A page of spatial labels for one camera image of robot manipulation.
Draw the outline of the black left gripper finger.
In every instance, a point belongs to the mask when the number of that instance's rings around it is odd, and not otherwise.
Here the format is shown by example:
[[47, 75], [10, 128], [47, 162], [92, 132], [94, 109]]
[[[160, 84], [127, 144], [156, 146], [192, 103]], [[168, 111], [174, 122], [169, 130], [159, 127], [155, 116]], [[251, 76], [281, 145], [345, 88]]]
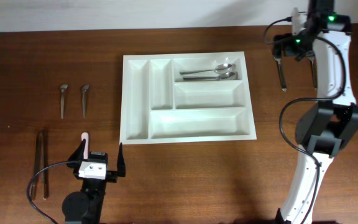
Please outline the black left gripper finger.
[[83, 139], [78, 146], [78, 148], [74, 151], [74, 153], [68, 158], [68, 161], [81, 161], [83, 159], [83, 153], [85, 150], [86, 140]]
[[126, 176], [126, 164], [123, 155], [123, 144], [119, 145], [119, 152], [117, 155], [117, 176], [125, 177]]

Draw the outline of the steel fork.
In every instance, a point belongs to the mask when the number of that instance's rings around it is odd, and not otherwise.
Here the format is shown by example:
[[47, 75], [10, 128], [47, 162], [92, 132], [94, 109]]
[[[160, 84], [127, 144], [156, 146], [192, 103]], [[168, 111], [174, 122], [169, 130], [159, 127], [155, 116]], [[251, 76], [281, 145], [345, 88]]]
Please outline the steel fork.
[[287, 91], [287, 85], [286, 85], [286, 82], [285, 82], [285, 77], [284, 77], [284, 74], [283, 74], [283, 67], [282, 67], [282, 62], [281, 62], [282, 58], [277, 57], [277, 56], [274, 56], [273, 58], [277, 62], [281, 89], [282, 89], [282, 91]]
[[310, 61], [313, 87], [314, 87], [315, 90], [317, 90], [318, 89], [318, 79], [317, 79], [317, 74], [316, 74], [315, 56], [314, 55], [308, 55], [307, 58]]

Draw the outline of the large steel spoon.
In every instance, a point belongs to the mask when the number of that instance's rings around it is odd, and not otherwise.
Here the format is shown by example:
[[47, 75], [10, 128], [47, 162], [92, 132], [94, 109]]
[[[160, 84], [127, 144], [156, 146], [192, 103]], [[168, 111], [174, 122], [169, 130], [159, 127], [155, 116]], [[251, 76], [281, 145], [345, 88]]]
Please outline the large steel spoon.
[[236, 78], [238, 76], [237, 72], [226, 72], [221, 73], [215, 77], [207, 77], [207, 76], [184, 76], [184, 80], [227, 80], [230, 78]]
[[236, 68], [235, 64], [232, 63], [223, 63], [220, 65], [217, 65], [215, 68], [213, 69], [204, 69], [204, 70], [180, 70], [179, 73], [180, 75], [189, 75], [189, 74], [194, 74], [194, 73], [202, 73], [202, 72], [214, 72], [217, 74], [222, 74], [222, 73], [227, 73], [227, 72], [231, 72], [232, 70], [234, 70]]

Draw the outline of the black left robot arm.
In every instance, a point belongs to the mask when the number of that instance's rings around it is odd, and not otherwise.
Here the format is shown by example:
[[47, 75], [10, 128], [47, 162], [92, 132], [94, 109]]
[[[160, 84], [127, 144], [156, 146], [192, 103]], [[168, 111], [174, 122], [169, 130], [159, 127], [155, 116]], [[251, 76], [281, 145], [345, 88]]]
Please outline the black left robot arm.
[[91, 151], [85, 157], [86, 143], [87, 140], [82, 140], [68, 158], [67, 166], [83, 183], [81, 190], [70, 193], [62, 203], [65, 223], [99, 223], [106, 185], [116, 183], [118, 177], [126, 176], [122, 144], [117, 155], [117, 169], [107, 170], [108, 154]]

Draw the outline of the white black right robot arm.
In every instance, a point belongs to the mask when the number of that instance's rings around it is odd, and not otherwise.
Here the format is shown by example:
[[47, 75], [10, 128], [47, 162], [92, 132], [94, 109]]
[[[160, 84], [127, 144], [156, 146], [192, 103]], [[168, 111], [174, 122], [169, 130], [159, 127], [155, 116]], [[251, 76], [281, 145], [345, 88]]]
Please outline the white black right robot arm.
[[291, 22], [291, 32], [275, 35], [269, 43], [281, 88], [287, 89], [282, 57], [308, 58], [317, 95], [297, 122], [296, 142], [282, 136], [299, 154], [290, 192], [274, 222], [311, 223], [328, 167], [358, 130], [358, 105], [349, 73], [352, 24], [349, 16], [335, 12], [334, 1], [321, 0], [311, 0], [306, 12], [294, 9], [284, 20]]

